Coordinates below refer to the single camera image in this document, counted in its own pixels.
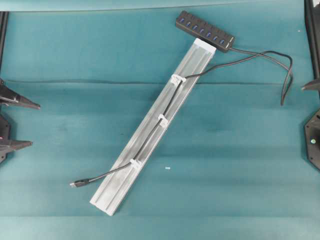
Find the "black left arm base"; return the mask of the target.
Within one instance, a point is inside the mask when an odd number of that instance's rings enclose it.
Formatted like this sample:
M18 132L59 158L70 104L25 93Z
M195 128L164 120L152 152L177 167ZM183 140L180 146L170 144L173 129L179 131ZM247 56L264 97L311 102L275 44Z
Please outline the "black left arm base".
M4 116L0 115L0 162L2 163L7 154L11 150L11 140L9 139L11 126L9 122L4 118Z

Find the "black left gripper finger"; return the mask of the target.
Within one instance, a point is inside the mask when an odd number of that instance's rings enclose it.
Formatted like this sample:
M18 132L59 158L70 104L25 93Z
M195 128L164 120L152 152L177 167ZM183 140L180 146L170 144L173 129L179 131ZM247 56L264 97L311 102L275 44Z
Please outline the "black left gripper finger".
M5 85L5 82L0 79L0 104L5 106L15 106L39 110L41 106L32 102L28 98L18 94Z
M0 155L5 156L8 153L29 147L32 144L33 144L32 141L27 141L27 140L1 139Z

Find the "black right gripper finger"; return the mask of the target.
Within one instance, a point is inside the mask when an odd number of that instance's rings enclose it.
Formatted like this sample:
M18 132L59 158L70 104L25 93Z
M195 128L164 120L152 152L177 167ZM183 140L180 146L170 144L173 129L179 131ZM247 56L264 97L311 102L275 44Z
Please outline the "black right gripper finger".
M320 90L320 79L316 78L306 83L302 88L303 91L319 91Z

